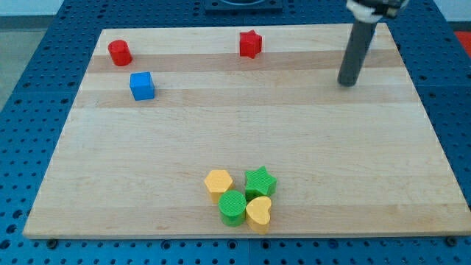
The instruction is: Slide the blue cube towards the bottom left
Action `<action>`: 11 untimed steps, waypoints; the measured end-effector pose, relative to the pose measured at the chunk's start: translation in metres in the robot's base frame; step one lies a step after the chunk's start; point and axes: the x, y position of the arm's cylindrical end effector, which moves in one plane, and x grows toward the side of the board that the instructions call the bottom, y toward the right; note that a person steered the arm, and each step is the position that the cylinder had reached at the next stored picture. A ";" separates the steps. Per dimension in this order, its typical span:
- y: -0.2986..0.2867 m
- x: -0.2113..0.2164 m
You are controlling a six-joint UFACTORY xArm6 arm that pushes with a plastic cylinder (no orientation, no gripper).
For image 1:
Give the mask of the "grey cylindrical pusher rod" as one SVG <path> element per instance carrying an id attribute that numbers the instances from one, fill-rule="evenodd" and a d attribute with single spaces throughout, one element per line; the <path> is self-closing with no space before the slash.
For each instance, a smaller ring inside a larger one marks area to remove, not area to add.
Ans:
<path id="1" fill-rule="evenodd" d="M 370 43 L 375 34 L 376 23 L 356 20 L 347 43 L 337 82 L 344 87 L 352 87 L 357 81 Z"/>

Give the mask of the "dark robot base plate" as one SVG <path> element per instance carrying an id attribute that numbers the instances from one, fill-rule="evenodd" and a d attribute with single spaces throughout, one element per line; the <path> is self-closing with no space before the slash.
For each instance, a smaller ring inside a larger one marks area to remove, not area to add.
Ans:
<path id="1" fill-rule="evenodd" d="M 205 12 L 280 11 L 282 0 L 203 0 Z"/>

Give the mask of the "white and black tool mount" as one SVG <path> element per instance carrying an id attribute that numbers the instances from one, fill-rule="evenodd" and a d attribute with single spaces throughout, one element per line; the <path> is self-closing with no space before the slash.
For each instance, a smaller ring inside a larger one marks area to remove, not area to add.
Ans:
<path id="1" fill-rule="evenodd" d="M 347 0 L 346 8 L 356 20 L 377 23 L 382 18 L 396 18 L 409 0 Z"/>

